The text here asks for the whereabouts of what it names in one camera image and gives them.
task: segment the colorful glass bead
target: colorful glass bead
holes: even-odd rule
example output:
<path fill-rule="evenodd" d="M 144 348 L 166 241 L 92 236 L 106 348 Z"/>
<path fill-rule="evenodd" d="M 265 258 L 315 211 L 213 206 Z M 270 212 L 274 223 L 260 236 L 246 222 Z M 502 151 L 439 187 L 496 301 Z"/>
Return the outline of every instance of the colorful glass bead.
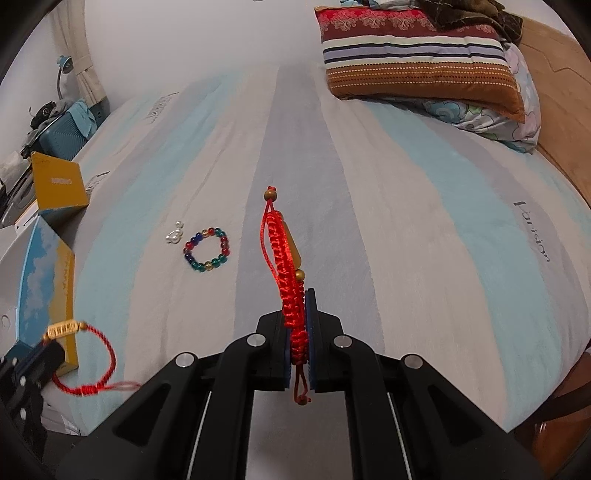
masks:
<path fill-rule="evenodd" d="M 209 262 L 199 263 L 197 260 L 195 260 L 192 250 L 197 244 L 199 244 L 201 240 L 207 238 L 208 236 L 218 236 L 220 238 L 220 248 L 222 253 Z M 183 248 L 183 254 L 189 265 L 191 265 L 194 270 L 205 272 L 213 270 L 214 268 L 219 268 L 220 265 L 228 261 L 228 255 L 230 254 L 228 237 L 226 236 L 226 233 L 220 228 L 211 227 L 202 230 L 201 232 L 197 232 L 194 236 L 192 236 L 191 240 L 185 244 L 185 247 Z"/>

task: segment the red string bracelet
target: red string bracelet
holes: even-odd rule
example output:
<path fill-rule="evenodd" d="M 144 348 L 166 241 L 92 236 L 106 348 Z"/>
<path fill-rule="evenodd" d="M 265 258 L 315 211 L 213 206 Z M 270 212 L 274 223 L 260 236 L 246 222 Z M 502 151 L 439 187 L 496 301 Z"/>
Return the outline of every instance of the red string bracelet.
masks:
<path fill-rule="evenodd" d="M 47 328 L 47 332 L 43 335 L 43 340 L 48 341 L 56 338 L 60 338 L 62 336 L 70 335 L 72 333 L 77 333 L 80 330 L 87 330 L 88 332 L 94 333 L 104 344 L 109 352 L 109 357 L 111 359 L 109 368 L 105 372 L 105 374 L 100 378 L 100 380 L 95 383 L 94 385 L 81 385 L 79 387 L 68 387 L 64 385 L 59 378 L 57 378 L 56 374 L 53 374 L 52 380 L 55 383 L 56 387 L 59 388 L 62 392 L 68 393 L 70 395 L 76 395 L 78 397 L 85 397 L 87 395 L 96 395 L 100 391 L 104 390 L 118 390 L 118 391 L 133 391 L 137 390 L 141 387 L 141 384 L 137 382 L 116 382 L 111 385 L 108 385 L 107 382 L 111 379 L 113 372 L 115 372 L 115 367 L 117 365 L 117 358 L 115 357 L 115 351 L 111 346 L 111 343 L 107 340 L 107 337 L 99 330 L 94 328 L 92 325 L 88 325 L 86 322 L 77 322 L 75 320 L 67 320 L 65 322 L 56 323 L 54 325 L 50 325 Z"/>
<path fill-rule="evenodd" d="M 304 365 L 308 361 L 308 332 L 306 331 L 304 309 L 305 275 L 302 270 L 296 270 L 294 266 L 283 217 L 273 207 L 273 202 L 277 199 L 275 187 L 269 187 L 264 197 L 267 205 L 261 221 L 261 250 L 279 288 L 279 295 L 283 301 L 282 311 L 285 318 L 285 327 L 291 330 L 291 363 L 295 365 L 296 374 L 294 401 L 299 405 L 306 405 L 311 399 L 307 395 L 308 383 L 304 374 Z M 273 267 L 265 248 L 265 226 L 268 228 L 269 241 L 277 270 Z M 301 394 L 298 394 L 300 380 L 304 390 Z"/>

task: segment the striped bedsheet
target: striped bedsheet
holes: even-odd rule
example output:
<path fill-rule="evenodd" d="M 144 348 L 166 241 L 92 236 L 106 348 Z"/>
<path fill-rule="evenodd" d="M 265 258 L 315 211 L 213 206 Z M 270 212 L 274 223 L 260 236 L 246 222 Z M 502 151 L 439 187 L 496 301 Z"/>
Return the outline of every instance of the striped bedsheet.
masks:
<path fill-rule="evenodd" d="M 74 314 L 112 341 L 116 380 L 145 381 L 182 351 L 220 352 L 280 308 L 258 239 L 270 184 L 319 307 L 378 353 L 424 356 L 504 429 L 591 336 L 591 215 L 561 174 L 396 106 L 337 100 L 321 66 L 139 96 L 76 161 L 96 185 L 74 236 Z M 183 241 L 224 229 L 228 263 L 193 271 L 182 243 L 165 241 L 177 220 Z M 67 382 L 96 381 L 103 349 L 92 336 L 78 349 Z M 71 398 L 70 414 L 87 432 L 123 399 Z M 310 478 L 350 478 L 345 418 L 341 395 L 301 408 L 257 394 L 248 477 L 286 478 L 295 449 Z"/>

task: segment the cardboard box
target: cardboard box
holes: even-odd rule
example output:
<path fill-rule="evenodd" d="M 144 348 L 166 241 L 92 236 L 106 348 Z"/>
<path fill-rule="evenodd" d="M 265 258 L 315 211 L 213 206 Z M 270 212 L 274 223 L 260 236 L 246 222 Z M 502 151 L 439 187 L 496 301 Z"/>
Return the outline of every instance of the cardboard box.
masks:
<path fill-rule="evenodd" d="M 29 240 L 18 293 L 15 337 L 11 349 L 26 352 L 41 341 L 47 326 L 74 315 L 74 253 L 38 216 Z M 74 335 L 58 340 L 66 353 L 57 375 L 78 367 Z"/>
<path fill-rule="evenodd" d="M 34 152 L 31 165 L 38 214 L 49 225 L 55 228 L 88 206 L 78 163 Z"/>

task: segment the gold engraved charm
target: gold engraved charm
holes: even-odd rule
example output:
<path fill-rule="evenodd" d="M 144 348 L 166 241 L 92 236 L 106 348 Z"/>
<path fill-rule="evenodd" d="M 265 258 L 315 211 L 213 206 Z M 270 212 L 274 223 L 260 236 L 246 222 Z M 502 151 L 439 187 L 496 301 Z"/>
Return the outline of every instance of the gold engraved charm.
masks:
<path fill-rule="evenodd" d="M 64 322 L 53 323 L 47 327 L 47 332 L 43 335 L 44 340 L 56 340 L 77 333 L 80 329 L 80 324 L 72 320 L 65 320 Z"/>

